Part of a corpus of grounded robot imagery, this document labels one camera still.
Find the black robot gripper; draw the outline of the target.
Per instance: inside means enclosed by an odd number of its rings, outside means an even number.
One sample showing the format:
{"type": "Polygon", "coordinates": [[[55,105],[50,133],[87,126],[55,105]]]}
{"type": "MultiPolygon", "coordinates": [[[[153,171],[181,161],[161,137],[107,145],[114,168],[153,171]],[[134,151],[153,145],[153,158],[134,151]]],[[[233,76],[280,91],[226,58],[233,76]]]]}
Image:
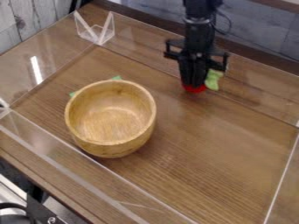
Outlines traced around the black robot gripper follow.
{"type": "Polygon", "coordinates": [[[205,52],[193,52],[185,47],[184,39],[168,39],[164,56],[172,60],[180,60],[182,83],[197,88],[205,83],[208,72],[212,69],[226,72],[229,67],[230,53],[220,49],[216,45],[205,52]]]}

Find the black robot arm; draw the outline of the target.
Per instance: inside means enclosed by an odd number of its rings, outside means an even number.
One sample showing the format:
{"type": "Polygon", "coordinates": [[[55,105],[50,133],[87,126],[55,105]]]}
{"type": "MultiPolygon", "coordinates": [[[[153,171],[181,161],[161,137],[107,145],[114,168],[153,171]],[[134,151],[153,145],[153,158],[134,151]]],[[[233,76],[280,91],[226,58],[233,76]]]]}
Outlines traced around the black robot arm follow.
{"type": "Polygon", "coordinates": [[[213,72],[225,74],[230,53],[216,46],[217,15],[224,0],[184,0],[185,37],[168,39],[164,56],[180,65],[182,86],[200,93],[213,72]]]}

